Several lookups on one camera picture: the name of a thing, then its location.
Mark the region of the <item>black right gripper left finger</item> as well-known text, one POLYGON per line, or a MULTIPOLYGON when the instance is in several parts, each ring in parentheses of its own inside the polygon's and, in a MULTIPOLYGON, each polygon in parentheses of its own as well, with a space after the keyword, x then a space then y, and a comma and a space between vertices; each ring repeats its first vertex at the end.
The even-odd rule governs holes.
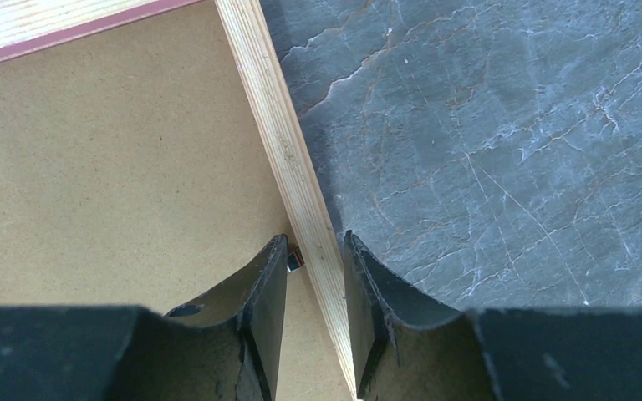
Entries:
POLYGON ((271 400, 288 238, 160 315, 136 305, 0 307, 0 400, 271 400))

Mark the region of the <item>pink wooden picture frame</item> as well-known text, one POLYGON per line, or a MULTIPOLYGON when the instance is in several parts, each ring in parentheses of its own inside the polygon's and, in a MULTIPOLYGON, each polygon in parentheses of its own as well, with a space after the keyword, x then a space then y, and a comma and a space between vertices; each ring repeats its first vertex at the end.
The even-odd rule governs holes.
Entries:
POLYGON ((271 236, 280 400, 351 400, 340 256, 257 1, 0 1, 0 304, 166 312, 271 236))

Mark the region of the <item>silver metal frame clip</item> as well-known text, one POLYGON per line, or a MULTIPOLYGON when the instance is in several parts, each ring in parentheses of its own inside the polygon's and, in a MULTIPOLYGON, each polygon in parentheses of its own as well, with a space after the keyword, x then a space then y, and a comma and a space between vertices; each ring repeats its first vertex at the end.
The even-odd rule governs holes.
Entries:
POLYGON ((304 259, 299 247, 293 247, 288 253, 287 271, 295 272, 304 266, 304 259))

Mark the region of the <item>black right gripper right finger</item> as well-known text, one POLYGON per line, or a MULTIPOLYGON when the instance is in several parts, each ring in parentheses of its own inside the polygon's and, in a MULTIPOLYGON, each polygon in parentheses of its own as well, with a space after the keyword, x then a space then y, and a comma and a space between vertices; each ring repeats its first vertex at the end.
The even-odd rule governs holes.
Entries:
POLYGON ((352 232, 343 259, 359 399, 642 400, 640 307, 461 311, 352 232))

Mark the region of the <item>brown cardboard backing board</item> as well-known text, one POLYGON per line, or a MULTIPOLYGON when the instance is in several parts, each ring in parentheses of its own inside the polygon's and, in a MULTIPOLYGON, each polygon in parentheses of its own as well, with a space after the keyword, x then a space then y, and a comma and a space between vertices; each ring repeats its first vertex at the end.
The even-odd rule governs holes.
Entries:
POLYGON ((0 1, 0 400, 236 397, 163 320, 292 226, 216 1, 0 1))

